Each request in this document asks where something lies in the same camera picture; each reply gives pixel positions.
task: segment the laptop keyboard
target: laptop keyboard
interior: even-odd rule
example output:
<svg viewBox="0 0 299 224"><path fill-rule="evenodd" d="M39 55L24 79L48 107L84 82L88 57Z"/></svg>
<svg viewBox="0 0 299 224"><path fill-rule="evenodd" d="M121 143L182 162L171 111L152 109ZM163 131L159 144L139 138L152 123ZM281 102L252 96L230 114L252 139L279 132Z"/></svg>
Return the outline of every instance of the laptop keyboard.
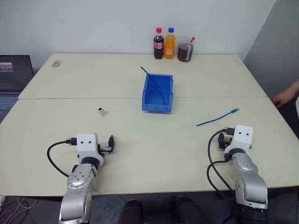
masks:
<svg viewBox="0 0 299 224"><path fill-rule="evenodd" d="M0 109L10 110L17 100L18 97L0 97Z"/></svg>

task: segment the bottle label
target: bottle label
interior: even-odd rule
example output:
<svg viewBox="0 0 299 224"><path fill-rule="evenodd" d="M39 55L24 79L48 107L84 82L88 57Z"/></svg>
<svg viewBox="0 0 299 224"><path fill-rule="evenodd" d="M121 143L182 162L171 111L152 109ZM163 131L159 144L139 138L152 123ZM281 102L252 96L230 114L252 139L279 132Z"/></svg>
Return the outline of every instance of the bottle label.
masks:
<svg viewBox="0 0 299 224"><path fill-rule="evenodd" d="M166 55L173 55L174 54L174 48L165 48L165 54Z"/></svg>
<svg viewBox="0 0 299 224"><path fill-rule="evenodd" d="M154 42L154 48L156 48L156 49L164 48L164 42L162 42L162 43Z"/></svg>

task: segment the white table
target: white table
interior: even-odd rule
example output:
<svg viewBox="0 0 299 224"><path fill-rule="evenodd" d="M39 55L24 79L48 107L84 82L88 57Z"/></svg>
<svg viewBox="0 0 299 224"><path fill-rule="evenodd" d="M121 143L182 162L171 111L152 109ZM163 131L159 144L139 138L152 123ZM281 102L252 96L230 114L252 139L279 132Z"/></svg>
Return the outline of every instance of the white table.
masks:
<svg viewBox="0 0 299 224"><path fill-rule="evenodd" d="M240 111L196 127L236 107ZM175 98L171 114L143 112L141 99L30 99L19 100L0 125L0 195L64 195L66 178L48 162L47 148L93 132L102 145L115 137L95 194L213 190L206 178L208 140L237 124L254 128L250 156L268 187L299 184L299 141L267 97ZM217 147L215 138L213 160L223 159ZM75 146L57 146L51 155L66 173L78 163ZM217 167L232 186L228 164Z"/></svg>
<svg viewBox="0 0 299 224"><path fill-rule="evenodd" d="M53 67L55 61L60 66ZM146 74L140 66L173 75L174 98L266 95L238 55L193 55L184 63L153 55L53 54L19 99L142 98Z"/></svg>

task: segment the blue plastic bin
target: blue plastic bin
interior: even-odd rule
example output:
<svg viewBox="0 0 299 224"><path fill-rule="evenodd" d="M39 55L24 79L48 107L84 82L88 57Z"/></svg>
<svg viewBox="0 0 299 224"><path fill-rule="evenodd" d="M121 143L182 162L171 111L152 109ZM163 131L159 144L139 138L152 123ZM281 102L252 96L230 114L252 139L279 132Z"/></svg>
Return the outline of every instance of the blue plastic bin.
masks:
<svg viewBox="0 0 299 224"><path fill-rule="evenodd" d="M142 110L171 112L172 86L172 75L147 74L142 93Z"/></svg>

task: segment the orange soda bottle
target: orange soda bottle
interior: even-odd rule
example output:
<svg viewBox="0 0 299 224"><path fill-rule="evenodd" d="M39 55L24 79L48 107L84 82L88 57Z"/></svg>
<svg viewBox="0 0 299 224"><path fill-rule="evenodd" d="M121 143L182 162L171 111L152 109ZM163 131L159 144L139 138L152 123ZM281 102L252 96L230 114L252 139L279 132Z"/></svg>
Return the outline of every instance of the orange soda bottle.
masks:
<svg viewBox="0 0 299 224"><path fill-rule="evenodd" d="M164 55L166 59L173 59L174 57L174 49L176 48L176 36L173 35L173 31L173 27L168 28L168 35L166 35L166 43L164 47Z"/></svg>

